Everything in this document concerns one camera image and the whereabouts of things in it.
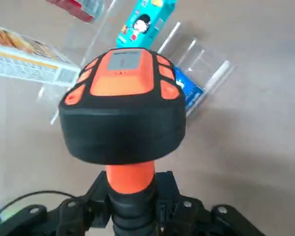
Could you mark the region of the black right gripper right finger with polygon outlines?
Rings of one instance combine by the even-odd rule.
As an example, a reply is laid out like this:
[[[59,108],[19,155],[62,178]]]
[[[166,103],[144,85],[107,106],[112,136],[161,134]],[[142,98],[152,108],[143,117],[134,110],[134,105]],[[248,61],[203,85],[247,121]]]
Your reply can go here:
[[[179,193],[173,172],[155,176],[156,215],[163,236],[263,236],[236,208],[226,204],[211,210],[202,201]]]

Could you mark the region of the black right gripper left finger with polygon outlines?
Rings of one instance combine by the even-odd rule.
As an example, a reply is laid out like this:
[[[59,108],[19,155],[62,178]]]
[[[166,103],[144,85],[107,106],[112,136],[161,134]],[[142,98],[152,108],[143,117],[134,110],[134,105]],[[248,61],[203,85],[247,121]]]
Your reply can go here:
[[[105,228],[111,216],[106,172],[101,171],[87,193],[69,196],[53,209],[29,205],[0,224],[0,236],[84,236]]]

